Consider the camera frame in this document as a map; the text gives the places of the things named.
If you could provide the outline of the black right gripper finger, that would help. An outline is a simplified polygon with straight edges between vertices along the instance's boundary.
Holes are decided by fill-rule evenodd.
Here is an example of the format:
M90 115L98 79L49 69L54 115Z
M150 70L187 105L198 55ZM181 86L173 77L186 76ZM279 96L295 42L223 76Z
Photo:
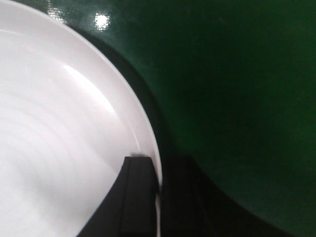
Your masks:
M155 237L158 179L150 157L125 157L110 191L80 237Z

